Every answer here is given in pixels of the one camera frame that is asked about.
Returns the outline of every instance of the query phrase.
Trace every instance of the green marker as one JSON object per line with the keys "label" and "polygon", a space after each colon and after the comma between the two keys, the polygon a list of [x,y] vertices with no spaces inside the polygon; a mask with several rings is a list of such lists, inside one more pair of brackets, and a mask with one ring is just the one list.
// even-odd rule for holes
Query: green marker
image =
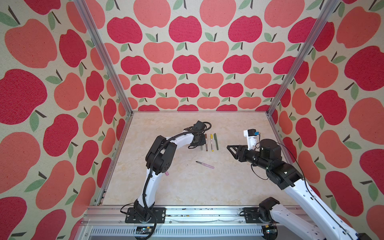
{"label": "green marker", "polygon": [[214,139],[215,139],[215,141],[216,141],[216,148],[217,148],[217,150],[218,150],[218,144],[217,144],[217,136],[216,136],[216,133],[214,134]]}

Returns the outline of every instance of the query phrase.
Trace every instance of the fabric wall covering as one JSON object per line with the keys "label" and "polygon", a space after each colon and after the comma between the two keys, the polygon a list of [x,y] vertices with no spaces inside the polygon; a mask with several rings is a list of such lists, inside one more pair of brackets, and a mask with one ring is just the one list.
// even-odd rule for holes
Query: fabric wall covering
{"label": "fabric wall covering", "polygon": [[[313,0],[97,1],[106,18],[100,36],[135,111],[268,109],[323,6],[312,7]],[[333,25],[324,35],[318,51],[330,44]],[[92,61],[102,70],[96,53]],[[297,78],[307,75],[304,64]]]}
{"label": "fabric wall covering", "polygon": [[275,116],[313,189],[372,239],[384,239],[382,7],[340,2],[325,25],[335,28],[331,44],[320,51],[315,42],[308,77],[289,85]]}
{"label": "fabric wall covering", "polygon": [[0,240],[73,239],[126,112],[73,2],[3,0],[0,22]]}

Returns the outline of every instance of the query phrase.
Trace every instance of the robotic arm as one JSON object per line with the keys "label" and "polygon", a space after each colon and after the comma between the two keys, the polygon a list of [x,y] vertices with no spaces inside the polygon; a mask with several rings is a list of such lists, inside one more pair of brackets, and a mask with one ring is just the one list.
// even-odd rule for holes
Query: robotic arm
{"label": "robotic arm", "polygon": [[142,194],[134,202],[134,211],[142,223],[151,219],[151,213],[155,194],[159,187],[161,177],[169,169],[176,149],[189,145],[188,148],[195,148],[205,144],[204,132],[211,128],[209,122],[198,121],[192,127],[185,128],[184,132],[173,137],[157,136],[151,149],[146,156],[147,177]]}
{"label": "robotic arm", "polygon": [[299,237],[309,239],[345,239],[345,240],[370,240],[365,233],[357,233],[353,228],[344,223],[307,184],[303,176],[291,164],[282,161],[281,147],[272,139],[260,141],[260,151],[250,149],[250,136],[256,130],[244,131],[248,146],[227,146],[232,156],[239,162],[250,162],[266,171],[269,179],[281,190],[291,196],[316,223],[309,224],[297,215],[288,211],[276,199],[269,197],[259,204],[258,212],[246,212],[252,218],[259,218],[262,222],[272,220],[283,224]]}

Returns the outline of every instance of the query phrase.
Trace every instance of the yellow marker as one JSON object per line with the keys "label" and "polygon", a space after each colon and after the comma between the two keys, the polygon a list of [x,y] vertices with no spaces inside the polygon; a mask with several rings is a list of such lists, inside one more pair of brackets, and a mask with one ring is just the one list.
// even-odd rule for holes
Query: yellow marker
{"label": "yellow marker", "polygon": [[211,149],[212,152],[214,151],[214,142],[213,142],[213,135],[211,134]]}

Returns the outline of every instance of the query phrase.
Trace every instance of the purple pen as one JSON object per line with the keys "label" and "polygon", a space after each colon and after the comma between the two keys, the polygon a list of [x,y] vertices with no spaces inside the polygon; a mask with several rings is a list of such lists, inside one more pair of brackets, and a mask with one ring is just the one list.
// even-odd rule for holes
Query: purple pen
{"label": "purple pen", "polygon": [[210,167],[210,168],[212,168],[212,169],[215,169],[215,167],[212,167],[211,165],[208,165],[208,164],[205,164],[205,163],[202,163],[202,162],[198,162],[198,161],[196,161],[197,163],[200,163],[201,165],[203,165],[203,166],[206,166],[206,167]]}

